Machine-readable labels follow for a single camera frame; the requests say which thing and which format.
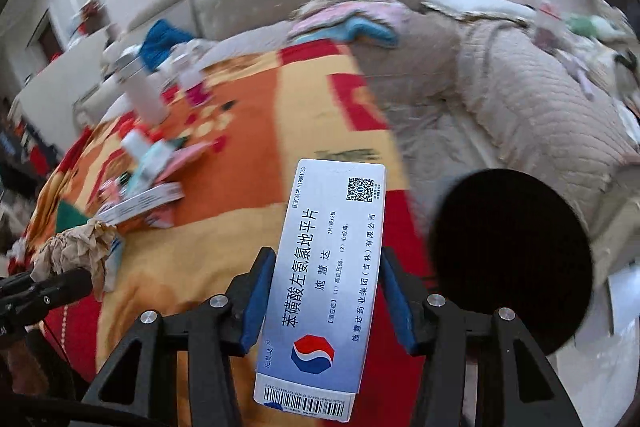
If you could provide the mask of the blue white medicine box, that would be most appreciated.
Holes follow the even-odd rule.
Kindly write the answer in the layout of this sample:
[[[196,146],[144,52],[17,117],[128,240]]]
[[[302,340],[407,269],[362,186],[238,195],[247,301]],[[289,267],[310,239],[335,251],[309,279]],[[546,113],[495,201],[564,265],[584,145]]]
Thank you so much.
[[[298,162],[258,349],[254,399],[346,423],[360,388],[378,288],[386,170]]]

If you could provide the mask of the black round trash bin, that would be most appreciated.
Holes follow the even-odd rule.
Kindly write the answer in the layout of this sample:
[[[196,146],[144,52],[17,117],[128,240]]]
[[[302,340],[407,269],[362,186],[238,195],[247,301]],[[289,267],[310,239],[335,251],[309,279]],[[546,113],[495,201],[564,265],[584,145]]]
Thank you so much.
[[[545,355],[587,314],[587,233],[568,202],[529,174],[485,169],[461,178],[436,207],[426,251],[445,297],[466,311],[513,310]]]

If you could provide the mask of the crumpled brown paper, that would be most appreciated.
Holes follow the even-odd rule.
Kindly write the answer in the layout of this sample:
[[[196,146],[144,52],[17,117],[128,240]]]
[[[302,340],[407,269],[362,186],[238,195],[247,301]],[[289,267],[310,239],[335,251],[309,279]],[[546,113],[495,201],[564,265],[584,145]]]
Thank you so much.
[[[81,268],[91,275],[94,298],[102,301],[114,291],[124,246],[114,225],[90,219],[84,225],[55,234],[39,248],[32,262],[32,279],[43,282]]]

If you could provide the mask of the long white medicine box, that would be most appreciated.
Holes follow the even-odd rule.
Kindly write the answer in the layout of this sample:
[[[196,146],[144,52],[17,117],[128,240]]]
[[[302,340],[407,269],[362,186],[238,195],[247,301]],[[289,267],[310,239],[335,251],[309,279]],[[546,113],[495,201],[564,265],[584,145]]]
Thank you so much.
[[[94,219],[103,221],[108,225],[120,225],[160,206],[177,202],[183,197],[184,193],[180,183],[162,183],[129,197],[110,208],[100,210],[96,213]]]

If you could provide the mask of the orange red yellow blanket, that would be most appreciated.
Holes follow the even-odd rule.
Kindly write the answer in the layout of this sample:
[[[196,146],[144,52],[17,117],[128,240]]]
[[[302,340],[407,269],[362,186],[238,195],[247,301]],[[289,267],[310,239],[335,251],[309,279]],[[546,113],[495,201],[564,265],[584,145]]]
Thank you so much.
[[[396,140],[374,105],[382,95],[367,87],[347,46],[318,41],[245,55],[213,65],[206,76],[207,103],[194,108],[176,93],[170,115],[152,128],[154,138],[207,145],[171,177],[184,193],[171,206],[174,225],[152,229],[141,218],[124,225],[122,265],[99,317],[92,297],[65,310],[66,327],[62,310],[47,317],[50,347],[54,338],[62,340],[70,367],[86,381],[142,311],[190,309],[247,270],[260,247],[277,248],[302,158],[385,165],[383,245],[393,248],[405,270],[423,280],[434,277]],[[128,118],[85,131],[67,152],[40,192],[26,231],[29,254],[54,235],[60,202],[92,216],[101,186],[134,167],[121,140]],[[378,293],[360,392],[345,426],[409,426],[422,365],[397,342]]]

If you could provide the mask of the pink tissue pack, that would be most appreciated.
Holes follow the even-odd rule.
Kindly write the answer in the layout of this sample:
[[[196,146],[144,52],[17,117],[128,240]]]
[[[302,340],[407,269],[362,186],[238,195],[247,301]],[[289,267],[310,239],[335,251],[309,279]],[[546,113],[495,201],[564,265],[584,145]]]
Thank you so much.
[[[203,158],[212,150],[212,146],[212,142],[205,141],[176,150],[175,153],[172,154],[164,170],[155,179],[155,182],[163,183],[169,180],[182,169]]]

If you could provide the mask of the white small box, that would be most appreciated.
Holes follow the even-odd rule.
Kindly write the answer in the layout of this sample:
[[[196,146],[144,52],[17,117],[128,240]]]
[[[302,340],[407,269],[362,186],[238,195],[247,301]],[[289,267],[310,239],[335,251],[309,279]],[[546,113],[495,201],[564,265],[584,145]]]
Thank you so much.
[[[122,138],[122,148],[135,161],[140,161],[149,152],[152,142],[138,128],[131,129]]]

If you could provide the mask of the beige quilted sofa cover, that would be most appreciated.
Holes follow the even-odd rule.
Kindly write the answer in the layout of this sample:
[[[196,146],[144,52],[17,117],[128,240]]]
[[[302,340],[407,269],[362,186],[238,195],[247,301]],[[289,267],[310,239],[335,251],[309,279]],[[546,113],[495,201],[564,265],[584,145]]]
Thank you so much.
[[[591,236],[639,192],[612,98],[587,98],[514,23],[411,13],[396,48],[357,42],[352,54],[392,128],[421,229],[454,181],[485,167],[541,179]]]

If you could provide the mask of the white pink pill bottle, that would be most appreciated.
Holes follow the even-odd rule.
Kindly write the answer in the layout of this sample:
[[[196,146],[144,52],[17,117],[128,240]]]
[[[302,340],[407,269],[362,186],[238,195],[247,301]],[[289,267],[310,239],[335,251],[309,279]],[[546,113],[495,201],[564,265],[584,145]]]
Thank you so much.
[[[189,54],[178,55],[172,61],[172,66],[174,66],[180,90],[192,107],[201,106],[209,101],[210,93],[205,86],[206,77],[195,66]]]

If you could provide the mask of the white thermos bottle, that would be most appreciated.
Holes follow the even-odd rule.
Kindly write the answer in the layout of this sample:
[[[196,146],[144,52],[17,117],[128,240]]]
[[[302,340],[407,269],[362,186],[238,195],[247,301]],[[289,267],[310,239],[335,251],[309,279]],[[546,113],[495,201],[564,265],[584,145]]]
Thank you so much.
[[[158,126],[168,116],[168,109],[144,70],[144,64],[134,51],[125,51],[115,62],[122,90],[145,124]]]

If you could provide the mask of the blue cloth on sofa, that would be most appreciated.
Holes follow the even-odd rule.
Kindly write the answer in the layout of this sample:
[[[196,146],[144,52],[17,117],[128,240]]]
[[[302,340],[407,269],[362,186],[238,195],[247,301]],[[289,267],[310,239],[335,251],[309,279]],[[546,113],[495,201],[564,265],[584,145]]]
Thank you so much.
[[[158,20],[146,33],[139,49],[139,57],[148,72],[155,72],[166,61],[177,44],[194,38],[189,31],[172,26],[168,20]]]

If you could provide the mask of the clear plastic bag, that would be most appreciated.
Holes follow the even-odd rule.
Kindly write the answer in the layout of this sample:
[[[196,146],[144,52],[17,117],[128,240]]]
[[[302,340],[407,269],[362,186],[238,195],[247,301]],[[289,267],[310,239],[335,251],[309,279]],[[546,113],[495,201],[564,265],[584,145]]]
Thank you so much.
[[[536,0],[533,43],[544,52],[553,54],[561,45],[564,29],[564,20],[555,0]]]

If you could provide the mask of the pink blue folded blankets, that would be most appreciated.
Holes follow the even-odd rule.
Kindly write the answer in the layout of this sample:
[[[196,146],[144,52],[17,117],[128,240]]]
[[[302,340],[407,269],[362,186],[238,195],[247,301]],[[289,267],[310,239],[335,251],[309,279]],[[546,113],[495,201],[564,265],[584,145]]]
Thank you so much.
[[[310,0],[291,14],[288,43],[364,41],[393,49],[411,10],[399,0]]]

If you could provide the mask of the white gold trimmed pillow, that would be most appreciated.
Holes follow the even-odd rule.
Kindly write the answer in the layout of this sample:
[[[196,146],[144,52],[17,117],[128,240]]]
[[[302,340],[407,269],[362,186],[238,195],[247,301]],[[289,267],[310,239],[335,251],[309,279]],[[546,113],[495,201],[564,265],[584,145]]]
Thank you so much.
[[[422,0],[426,10],[445,14],[455,20],[512,20],[531,22],[536,12],[509,0]]]

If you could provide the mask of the green white plush toy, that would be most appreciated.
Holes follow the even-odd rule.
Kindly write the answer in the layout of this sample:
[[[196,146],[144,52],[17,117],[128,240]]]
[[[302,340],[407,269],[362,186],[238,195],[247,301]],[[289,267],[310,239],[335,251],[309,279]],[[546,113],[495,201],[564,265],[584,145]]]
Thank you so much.
[[[620,40],[625,37],[623,31],[612,20],[600,15],[572,15],[566,21],[566,26],[575,35],[595,38],[603,42]]]

